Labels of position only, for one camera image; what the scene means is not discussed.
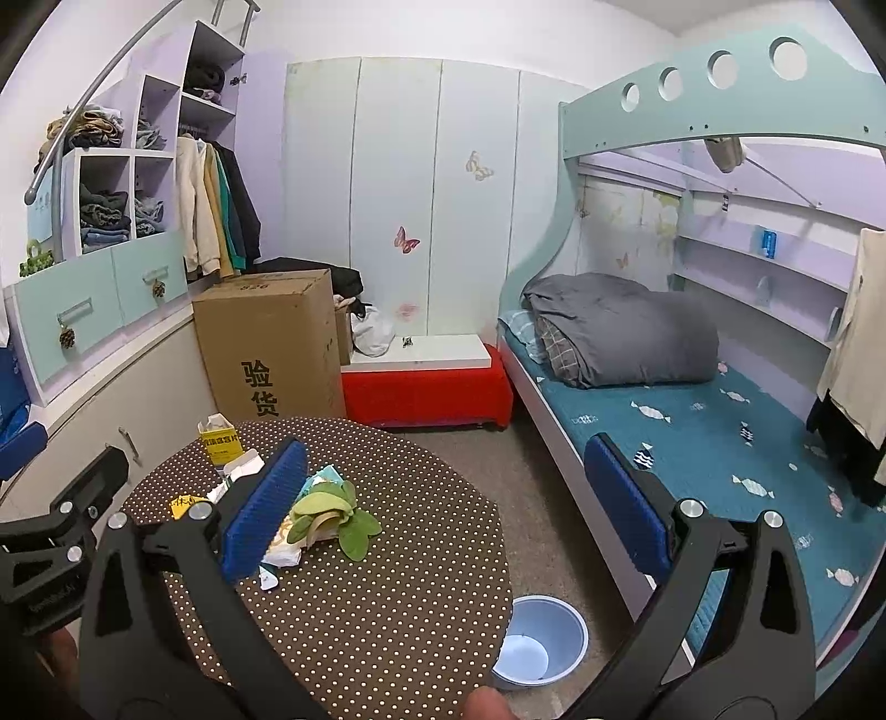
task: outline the polka dot tablecloth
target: polka dot tablecloth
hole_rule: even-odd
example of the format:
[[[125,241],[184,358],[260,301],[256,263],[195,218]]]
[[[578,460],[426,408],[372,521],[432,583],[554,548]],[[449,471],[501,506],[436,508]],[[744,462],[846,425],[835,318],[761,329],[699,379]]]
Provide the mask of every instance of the polka dot tablecloth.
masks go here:
[[[237,590],[268,641],[333,717],[458,717],[487,682],[508,627],[511,591],[495,506],[412,442],[339,419],[282,419],[238,427],[245,449],[269,458],[293,435],[309,471],[326,465],[354,483],[381,522],[369,554],[349,560],[337,541],[315,545],[280,584],[254,578]],[[123,509],[137,522],[172,518],[181,494],[218,484],[199,441],[150,473]],[[177,575],[167,586],[198,663],[227,681]]]

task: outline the green plush leaf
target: green plush leaf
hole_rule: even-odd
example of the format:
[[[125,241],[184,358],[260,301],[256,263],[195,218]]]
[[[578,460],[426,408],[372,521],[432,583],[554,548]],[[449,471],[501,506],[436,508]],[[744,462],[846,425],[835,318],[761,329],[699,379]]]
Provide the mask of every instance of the green plush leaf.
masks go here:
[[[350,520],[338,526],[338,544],[347,557],[360,562],[369,551],[369,536],[359,523]]]
[[[354,487],[354,484],[345,480],[345,484],[342,486],[345,489],[345,496],[347,501],[351,504],[351,507],[357,506],[357,488]]]
[[[354,507],[354,503],[351,502],[351,498],[347,496],[347,491],[341,487],[341,485],[337,485],[335,482],[318,482],[311,488],[310,493],[314,492],[328,492],[330,495],[334,495],[335,497],[341,497],[346,503],[348,503],[351,507]]]
[[[292,511],[299,515],[319,515],[320,513],[328,513],[330,510],[341,510],[347,515],[354,512],[347,500],[330,492],[308,493],[292,506]]]
[[[381,523],[373,517],[372,513],[365,510],[354,510],[354,522],[356,522],[369,537],[378,535],[382,531]]]
[[[301,515],[297,520],[294,520],[289,533],[286,535],[286,542],[289,544],[297,543],[302,537],[307,535],[313,521],[314,518],[310,515]]]

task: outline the silver screw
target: silver screw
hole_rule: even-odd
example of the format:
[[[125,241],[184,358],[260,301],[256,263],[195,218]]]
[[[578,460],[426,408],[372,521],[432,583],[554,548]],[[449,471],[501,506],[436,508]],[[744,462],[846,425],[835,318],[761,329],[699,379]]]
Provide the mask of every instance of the silver screw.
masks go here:
[[[770,528],[780,528],[784,525],[784,519],[775,510],[767,510],[763,513],[763,522]]]
[[[209,503],[196,503],[188,508],[188,517],[192,520],[205,520],[213,513]]]
[[[108,527],[111,530],[119,530],[124,525],[126,525],[126,513],[114,513],[110,518],[108,518]]]
[[[680,512],[688,518],[697,518],[704,512],[704,507],[697,500],[684,500],[680,503]]]

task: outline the gray bedding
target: gray bedding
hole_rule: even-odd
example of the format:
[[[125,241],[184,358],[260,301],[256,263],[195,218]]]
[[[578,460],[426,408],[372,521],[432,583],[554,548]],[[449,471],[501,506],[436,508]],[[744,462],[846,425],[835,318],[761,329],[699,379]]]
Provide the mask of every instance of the gray bedding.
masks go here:
[[[538,278],[523,292],[569,385],[705,382],[717,371],[717,328],[690,295],[595,272]]]

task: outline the red cloth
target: red cloth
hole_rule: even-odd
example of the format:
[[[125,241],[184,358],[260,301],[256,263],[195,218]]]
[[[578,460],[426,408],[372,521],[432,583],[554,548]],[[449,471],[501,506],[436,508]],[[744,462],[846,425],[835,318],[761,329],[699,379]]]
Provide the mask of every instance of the red cloth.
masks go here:
[[[347,417],[374,427],[474,425],[507,427],[514,393],[501,355],[471,370],[343,372]]]

